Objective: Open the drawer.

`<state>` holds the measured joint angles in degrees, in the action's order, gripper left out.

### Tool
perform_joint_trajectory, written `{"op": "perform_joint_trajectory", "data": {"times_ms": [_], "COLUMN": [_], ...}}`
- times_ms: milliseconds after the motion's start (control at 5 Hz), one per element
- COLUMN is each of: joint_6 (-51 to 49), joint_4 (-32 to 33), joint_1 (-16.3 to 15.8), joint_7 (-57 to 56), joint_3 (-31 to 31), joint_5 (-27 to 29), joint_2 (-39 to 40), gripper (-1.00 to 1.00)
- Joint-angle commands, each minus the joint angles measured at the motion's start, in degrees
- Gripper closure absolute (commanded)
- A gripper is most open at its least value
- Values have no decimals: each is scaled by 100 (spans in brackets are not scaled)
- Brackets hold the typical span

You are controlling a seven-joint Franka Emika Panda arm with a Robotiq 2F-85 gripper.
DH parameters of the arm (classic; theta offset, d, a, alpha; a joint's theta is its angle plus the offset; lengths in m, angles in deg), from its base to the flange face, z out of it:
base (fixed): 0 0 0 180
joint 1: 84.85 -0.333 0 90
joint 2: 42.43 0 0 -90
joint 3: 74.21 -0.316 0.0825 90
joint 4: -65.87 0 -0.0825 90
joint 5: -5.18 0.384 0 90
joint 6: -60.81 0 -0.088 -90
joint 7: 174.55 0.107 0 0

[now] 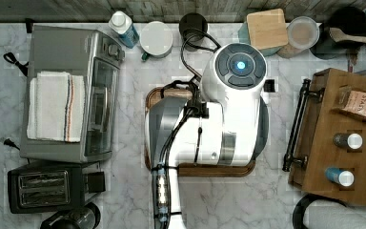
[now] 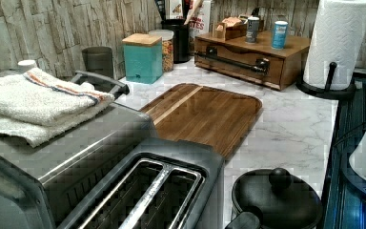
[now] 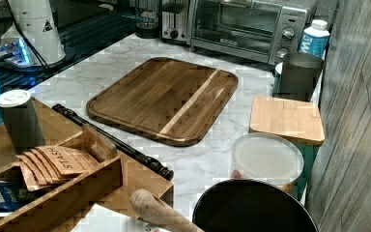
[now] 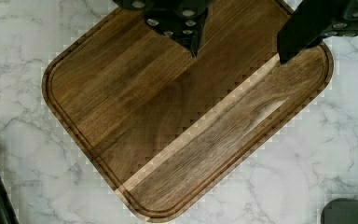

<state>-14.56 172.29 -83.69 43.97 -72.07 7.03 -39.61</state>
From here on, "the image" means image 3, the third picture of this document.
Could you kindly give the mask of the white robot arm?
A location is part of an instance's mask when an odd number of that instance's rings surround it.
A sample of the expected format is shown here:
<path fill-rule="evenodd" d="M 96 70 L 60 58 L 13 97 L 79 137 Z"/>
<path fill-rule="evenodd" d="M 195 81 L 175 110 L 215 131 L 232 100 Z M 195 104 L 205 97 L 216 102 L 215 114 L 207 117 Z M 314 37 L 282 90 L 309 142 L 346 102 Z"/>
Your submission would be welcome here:
<path fill-rule="evenodd" d="M 1 37 L 14 42 L 15 56 L 7 62 L 19 68 L 54 66 L 66 53 L 52 16 L 49 0 L 7 0 L 13 25 Z"/>

